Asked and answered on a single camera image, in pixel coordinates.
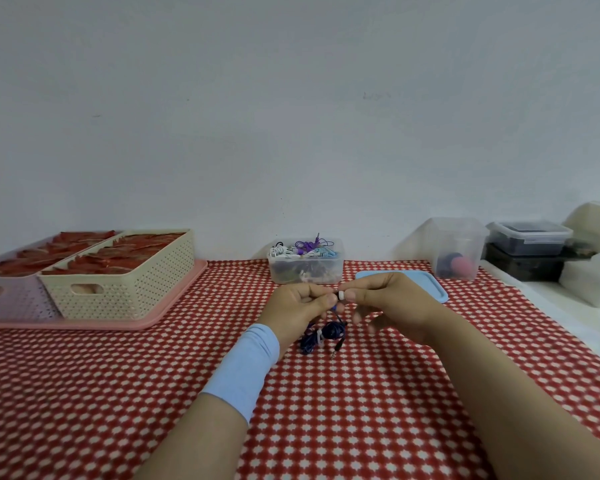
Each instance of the person's right hand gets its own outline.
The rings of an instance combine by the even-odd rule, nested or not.
[[[408,339],[431,345],[431,334],[440,321],[454,314],[437,302],[403,273],[378,273],[340,285],[344,298],[357,305],[353,323],[360,323],[374,312],[383,314],[369,323],[369,332],[377,333],[393,326]],[[342,312],[343,304],[338,304]]]

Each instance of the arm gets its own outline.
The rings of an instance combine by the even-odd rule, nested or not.
[[[498,478],[600,479],[600,441],[471,323],[402,273],[375,274],[341,289],[358,304],[354,322],[383,311],[369,324],[371,333],[394,326],[433,347]]]
[[[256,325],[225,355],[189,411],[134,478],[232,479],[269,369],[307,324],[337,300],[332,289],[307,283],[275,290]]]

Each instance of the light blue wristband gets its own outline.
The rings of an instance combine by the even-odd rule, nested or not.
[[[231,404],[249,423],[280,343],[266,325],[251,325],[224,356],[202,392]]]

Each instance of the person's left hand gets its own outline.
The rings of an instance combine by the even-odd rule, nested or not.
[[[283,285],[273,291],[256,323],[268,326],[280,342],[281,359],[314,318],[338,301],[337,291],[311,283]]]

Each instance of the tablecloth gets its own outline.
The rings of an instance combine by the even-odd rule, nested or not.
[[[363,269],[425,262],[347,261]],[[480,270],[442,280],[463,315],[600,438],[600,359],[516,288]],[[210,262],[144,331],[0,330],[0,479],[125,479],[191,405],[275,285],[266,261]],[[348,310],[344,318],[350,319]],[[471,421],[433,351],[348,327],[267,377],[240,479],[487,478]]]

